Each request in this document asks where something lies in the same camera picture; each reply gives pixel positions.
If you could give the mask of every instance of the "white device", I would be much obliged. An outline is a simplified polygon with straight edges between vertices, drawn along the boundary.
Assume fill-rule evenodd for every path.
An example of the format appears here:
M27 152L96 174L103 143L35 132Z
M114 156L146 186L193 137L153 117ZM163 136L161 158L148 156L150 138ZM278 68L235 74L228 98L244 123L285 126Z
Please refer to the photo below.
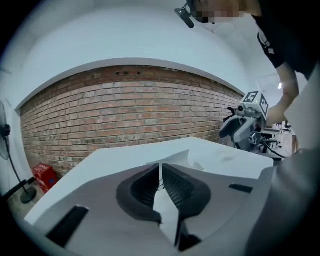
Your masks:
M250 91L240 101L238 110L244 114L246 109L253 109L257 113L261 113L264 119L267 119L269 105L262 91Z

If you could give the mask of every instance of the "black slot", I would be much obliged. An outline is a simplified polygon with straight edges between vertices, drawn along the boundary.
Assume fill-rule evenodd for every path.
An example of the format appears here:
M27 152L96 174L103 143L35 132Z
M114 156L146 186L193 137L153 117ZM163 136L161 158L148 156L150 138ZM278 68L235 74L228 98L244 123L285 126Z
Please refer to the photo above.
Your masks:
M159 188L159 164L122 181L116 189L118 205L132 218L161 223L160 213L154 211L155 195Z
M88 211L82 206L73 207L46 237L58 246L65 247Z
M233 189L233 190L238 190L238 191L241 191L241 192L245 192L245 193L248 193L248 194L250 194L252 192L252 190L254 189L252 186L245 186L245 185L240 185L240 184L235 184L235 183L232 183L229 186L229 188Z

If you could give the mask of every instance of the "black cable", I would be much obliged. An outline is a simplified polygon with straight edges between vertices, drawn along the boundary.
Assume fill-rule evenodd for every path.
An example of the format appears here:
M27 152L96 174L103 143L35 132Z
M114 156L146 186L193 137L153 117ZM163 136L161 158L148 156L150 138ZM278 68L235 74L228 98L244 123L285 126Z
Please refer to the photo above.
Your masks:
M10 150L9 150L9 144L8 144L8 141L7 141L7 140L8 140L8 138L5 137L5 138L4 138L4 141L5 141L6 151L8 152L9 159L10 159L10 162L11 162L11 165L12 165L12 169L13 169L13 171L14 171L14 173L15 173L15 176L16 176L16 178L18 179L19 184L21 184L21 183L22 183L22 182L21 182L21 179L19 178L19 175L18 175L17 170L16 170L16 168L15 168L14 162L12 161L12 158L11 158L11 154L10 154ZM24 192L25 192L27 195L29 195L29 193L28 193L28 191L26 190L26 188L25 188L24 185L22 186L22 188L23 188Z
M279 153L273 151L273 150L271 149L271 147L269 147L268 144L267 144L265 141L262 141L262 143L263 143L263 145L265 145L272 153L276 154L277 156L279 156L279 157L281 157L281 158L286 158L285 156L280 155Z

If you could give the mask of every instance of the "standing fan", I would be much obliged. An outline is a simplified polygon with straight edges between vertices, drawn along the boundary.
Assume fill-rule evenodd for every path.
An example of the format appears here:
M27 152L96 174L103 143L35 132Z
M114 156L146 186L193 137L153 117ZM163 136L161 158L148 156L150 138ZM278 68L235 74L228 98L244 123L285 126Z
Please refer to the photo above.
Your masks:
M17 174L16 168L14 166L14 162L12 161L11 155L10 155L10 147L9 147L9 135L10 135L10 125L7 124L7 118L5 113L5 107L2 101L0 101L0 156L4 160L10 160L10 163L12 165L13 171L21 184L21 180ZM24 192L20 196L21 203L27 204L32 199L35 198L37 191L35 188L30 187L26 189L24 186L22 186Z

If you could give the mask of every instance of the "person's arm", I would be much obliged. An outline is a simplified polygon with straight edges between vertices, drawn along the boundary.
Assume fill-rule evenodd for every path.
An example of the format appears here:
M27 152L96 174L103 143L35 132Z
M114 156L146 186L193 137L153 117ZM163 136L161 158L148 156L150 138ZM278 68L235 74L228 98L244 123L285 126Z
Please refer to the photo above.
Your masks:
M285 121L285 111L299 95L299 86L295 71L287 63L283 63L276 71L282 83L283 96L277 105L269 109L266 117L267 126Z

